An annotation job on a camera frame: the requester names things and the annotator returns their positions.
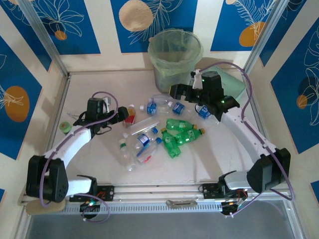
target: green trash bin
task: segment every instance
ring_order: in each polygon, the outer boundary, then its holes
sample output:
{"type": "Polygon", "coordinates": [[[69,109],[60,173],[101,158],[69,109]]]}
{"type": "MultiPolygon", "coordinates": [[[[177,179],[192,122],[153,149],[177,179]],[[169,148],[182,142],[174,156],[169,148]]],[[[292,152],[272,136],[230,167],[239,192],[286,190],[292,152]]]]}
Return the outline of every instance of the green trash bin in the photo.
{"type": "Polygon", "coordinates": [[[155,84],[168,93],[175,84],[189,84],[190,72],[203,56],[203,46],[192,32],[166,29],[150,41],[148,53],[154,65],[155,84]]]}

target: plastic bottle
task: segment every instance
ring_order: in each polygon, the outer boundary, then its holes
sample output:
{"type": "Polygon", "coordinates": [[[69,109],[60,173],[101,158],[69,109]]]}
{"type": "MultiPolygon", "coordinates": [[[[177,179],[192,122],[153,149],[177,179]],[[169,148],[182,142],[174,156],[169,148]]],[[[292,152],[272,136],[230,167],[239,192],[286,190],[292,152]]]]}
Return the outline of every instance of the plastic bottle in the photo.
{"type": "Polygon", "coordinates": [[[156,114],[156,104],[148,103],[146,106],[140,106],[141,111],[146,111],[149,115],[153,116],[156,114]]]}
{"type": "Polygon", "coordinates": [[[129,113],[129,116],[123,121],[123,126],[125,128],[134,124],[135,113],[136,113],[134,109],[134,105],[129,105],[128,113],[129,113]]]}
{"type": "Polygon", "coordinates": [[[210,112],[208,112],[208,108],[206,106],[196,106],[196,110],[198,115],[204,120],[211,116],[210,112]]]}
{"type": "Polygon", "coordinates": [[[126,170],[132,171],[135,168],[135,162],[133,155],[126,146],[126,140],[124,138],[120,139],[119,144],[121,151],[121,164],[125,167],[126,170]]]}
{"type": "Polygon", "coordinates": [[[185,120],[167,119],[166,128],[184,132],[190,129],[197,129],[197,125],[191,124],[190,122],[185,120]]]}
{"type": "Polygon", "coordinates": [[[137,155],[136,159],[140,163],[146,163],[149,159],[156,153],[159,144],[161,143],[161,138],[156,138],[155,141],[150,142],[147,147],[144,147],[137,155]]]}
{"type": "Polygon", "coordinates": [[[183,145],[195,141],[198,137],[205,133],[203,128],[200,129],[191,129],[186,132],[179,133],[175,135],[175,139],[178,145],[183,145]]]}
{"type": "Polygon", "coordinates": [[[156,134],[157,133],[158,133],[158,129],[155,128],[155,127],[150,129],[150,130],[145,131],[140,136],[138,136],[136,138],[136,140],[134,140],[134,143],[133,143],[132,147],[134,149],[137,149],[137,150],[142,149],[149,142],[154,141],[156,139],[156,134]]]}
{"type": "Polygon", "coordinates": [[[166,104],[156,104],[156,103],[148,103],[147,106],[140,106],[140,110],[147,110],[149,115],[162,114],[167,115],[169,113],[169,108],[172,106],[173,102],[170,101],[166,104]]]}
{"type": "Polygon", "coordinates": [[[136,135],[138,133],[142,133],[150,128],[155,127],[160,123],[160,119],[158,116],[149,117],[143,121],[140,121],[134,125],[128,127],[123,133],[124,138],[128,138],[131,135],[136,135]]]}
{"type": "Polygon", "coordinates": [[[177,145],[177,142],[173,135],[167,132],[166,128],[161,129],[161,133],[163,134],[163,143],[165,148],[168,151],[168,154],[171,158],[177,157],[180,155],[180,149],[177,145]]]}
{"type": "Polygon", "coordinates": [[[149,98],[149,103],[155,104],[168,104],[170,101],[173,101],[173,98],[165,94],[158,94],[149,98]]]}
{"type": "Polygon", "coordinates": [[[177,102],[172,109],[173,113],[179,116],[183,116],[186,118],[192,118],[194,116],[194,111],[187,108],[185,105],[183,105],[180,102],[177,102]]]}

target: robotic arm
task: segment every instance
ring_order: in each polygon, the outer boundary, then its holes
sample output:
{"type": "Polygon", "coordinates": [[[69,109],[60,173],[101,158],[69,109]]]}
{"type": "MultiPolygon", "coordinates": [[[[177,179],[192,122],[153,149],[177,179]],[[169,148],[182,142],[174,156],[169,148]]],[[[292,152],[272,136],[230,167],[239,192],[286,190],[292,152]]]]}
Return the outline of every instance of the robotic arm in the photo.
{"type": "Polygon", "coordinates": [[[43,184],[43,198],[49,201],[60,203],[66,196],[78,193],[97,194],[96,178],[77,175],[71,180],[66,175],[68,166],[74,155],[88,143],[102,128],[109,124],[115,124],[128,117],[125,107],[119,107],[116,115],[108,121],[93,124],[79,131],[83,126],[105,120],[114,114],[114,111],[107,112],[107,104],[101,98],[90,98],[87,110],[82,113],[79,119],[73,124],[72,130],[62,139],[58,146],[46,152],[43,156],[33,156],[28,164],[26,194],[39,198],[41,174],[49,156],[56,152],[49,163],[47,174],[43,184]]]}
{"type": "Polygon", "coordinates": [[[201,77],[198,75],[192,73],[192,77],[195,79],[194,83],[191,82],[190,85],[173,85],[169,92],[170,96],[179,100],[181,96],[185,96],[186,101],[197,103],[200,106],[206,105],[208,111],[234,133],[254,163],[248,171],[229,172],[219,177],[219,192],[224,197],[233,190],[245,188],[252,188],[254,191],[262,193],[284,182],[285,179],[280,168],[267,147],[278,158],[287,175],[290,166],[290,153],[285,148],[277,149],[252,126],[247,118],[242,119],[242,109],[233,97],[224,95],[221,79],[217,72],[205,72],[201,77]]]}

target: green plastic bottle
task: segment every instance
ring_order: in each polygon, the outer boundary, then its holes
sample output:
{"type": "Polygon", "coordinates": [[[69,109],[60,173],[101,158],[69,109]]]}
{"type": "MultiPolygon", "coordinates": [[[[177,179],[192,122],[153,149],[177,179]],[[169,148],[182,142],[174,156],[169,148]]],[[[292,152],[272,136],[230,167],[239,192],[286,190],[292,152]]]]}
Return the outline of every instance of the green plastic bottle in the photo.
{"type": "Polygon", "coordinates": [[[180,155],[180,149],[177,146],[176,140],[173,135],[168,133],[166,128],[162,128],[161,133],[163,134],[163,143],[165,148],[168,151],[168,154],[171,158],[175,158],[180,155]]]}
{"type": "Polygon", "coordinates": [[[183,145],[185,143],[192,142],[205,133],[203,128],[200,129],[190,129],[189,131],[178,133],[175,135],[175,139],[178,145],[183,145]]]}
{"type": "Polygon", "coordinates": [[[190,129],[197,129],[197,125],[191,124],[190,122],[184,120],[167,119],[166,128],[185,132],[190,129]]]}

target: small green object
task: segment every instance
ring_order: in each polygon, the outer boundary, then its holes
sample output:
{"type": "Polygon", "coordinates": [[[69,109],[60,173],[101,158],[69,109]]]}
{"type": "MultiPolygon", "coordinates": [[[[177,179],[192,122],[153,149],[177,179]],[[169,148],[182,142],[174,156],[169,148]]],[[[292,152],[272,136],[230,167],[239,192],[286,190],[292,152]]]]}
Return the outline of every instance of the small green object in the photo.
{"type": "Polygon", "coordinates": [[[71,131],[72,125],[69,122],[65,121],[60,124],[59,128],[63,133],[67,134],[68,132],[71,131]]]}
{"type": "Polygon", "coordinates": [[[175,158],[180,155],[181,151],[176,143],[176,140],[173,135],[168,133],[166,128],[161,129],[161,133],[163,134],[163,143],[165,148],[168,151],[168,154],[171,158],[175,158]]]}
{"type": "Polygon", "coordinates": [[[203,128],[200,129],[191,129],[187,132],[182,132],[175,135],[175,139],[178,145],[183,145],[195,141],[198,137],[205,133],[203,128]]]}
{"type": "Polygon", "coordinates": [[[197,125],[191,124],[184,120],[167,119],[166,128],[184,132],[190,129],[197,129],[197,125]]]}

